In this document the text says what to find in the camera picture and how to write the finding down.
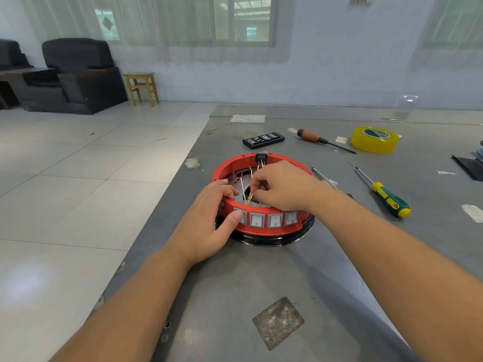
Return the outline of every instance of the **wooden handle screwdriver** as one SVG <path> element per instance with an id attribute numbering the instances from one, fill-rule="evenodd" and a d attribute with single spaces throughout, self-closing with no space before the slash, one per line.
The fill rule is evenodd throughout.
<path id="1" fill-rule="evenodd" d="M 351 152 L 351 153 L 357 153 L 355 151 L 346 149 L 345 147 L 341 147 L 341 146 L 336 145 L 334 143 L 330 143 L 326 139 L 323 139 L 322 137 L 320 137 L 320 136 L 316 135 L 315 133 L 308 131 L 306 129 L 299 129 L 297 131 L 297 136 L 299 136 L 300 138 L 302 138 L 306 141 L 323 143 L 324 145 L 332 145 L 332 146 L 335 146 L 335 147 L 337 147 L 341 150 L 346 150 L 346 151 Z"/>

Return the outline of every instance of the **black glossy rim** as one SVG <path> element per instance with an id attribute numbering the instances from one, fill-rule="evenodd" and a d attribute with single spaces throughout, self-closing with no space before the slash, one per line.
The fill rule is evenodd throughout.
<path id="1" fill-rule="evenodd" d="M 215 225 L 216 228 L 220 226 L 224 221 L 224 218 L 221 217 L 219 214 L 216 215 Z M 297 240 L 301 239 L 305 236 L 307 232 L 309 232 L 310 228 L 312 227 L 313 223 L 315 222 L 315 217 L 310 215 L 310 217 L 302 223 L 302 228 L 299 231 L 295 231 L 294 233 L 281 235 L 281 236 L 260 236 L 260 235 L 250 235 L 245 234 L 241 231 L 234 230 L 230 238 L 238 241 L 240 243 L 253 245 L 253 246 L 262 246 L 262 247 L 275 247 L 275 246 L 284 246 L 288 244 L 292 244 Z"/>

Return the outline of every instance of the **hand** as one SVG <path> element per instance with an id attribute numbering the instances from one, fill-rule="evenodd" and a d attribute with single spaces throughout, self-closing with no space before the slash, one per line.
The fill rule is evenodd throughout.
<path id="1" fill-rule="evenodd" d="M 286 160 L 257 170 L 250 183 L 250 191 L 258 201 L 282 211 L 310 212 L 314 194 L 326 189 Z"/>
<path id="2" fill-rule="evenodd" d="M 166 245 L 180 255 L 188 267 L 216 254 L 243 218 L 241 211 L 234 211 L 215 230 L 214 221 L 222 198 L 235 199 L 238 193 L 228 185 L 227 179 L 217 180 L 203 188 L 183 216 Z"/>

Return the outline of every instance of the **wall outlet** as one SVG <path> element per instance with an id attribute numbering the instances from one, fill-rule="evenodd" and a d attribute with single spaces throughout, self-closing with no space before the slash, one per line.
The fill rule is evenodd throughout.
<path id="1" fill-rule="evenodd" d="M 371 4 L 372 0 L 351 0 L 349 2 L 350 5 L 369 5 Z"/>

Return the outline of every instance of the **wooden stool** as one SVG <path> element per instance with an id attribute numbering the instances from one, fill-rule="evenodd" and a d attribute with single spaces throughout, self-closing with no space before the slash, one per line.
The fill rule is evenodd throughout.
<path id="1" fill-rule="evenodd" d="M 131 85 L 130 78 L 134 81 L 134 85 Z M 126 80 L 126 86 L 129 91 L 129 95 L 131 97 L 131 102 L 134 106 L 136 106 L 136 100 L 134 99 L 134 94 L 133 92 L 136 91 L 138 94 L 138 100 L 140 103 L 142 103 L 142 98 L 141 98 L 141 92 L 139 91 L 139 88 L 145 88 L 148 92 L 148 97 L 149 97 L 149 102 L 151 103 L 151 106 L 154 107 L 154 102 L 153 102 L 153 97 L 151 96 L 151 93 L 154 93 L 154 96 L 156 97 L 156 103 L 159 104 L 159 98 L 157 96 L 157 89 L 156 89 L 156 83 L 154 82 L 154 73 L 145 73 L 145 72 L 138 72 L 138 73 L 130 73 L 130 74 L 124 74 L 124 79 Z"/>

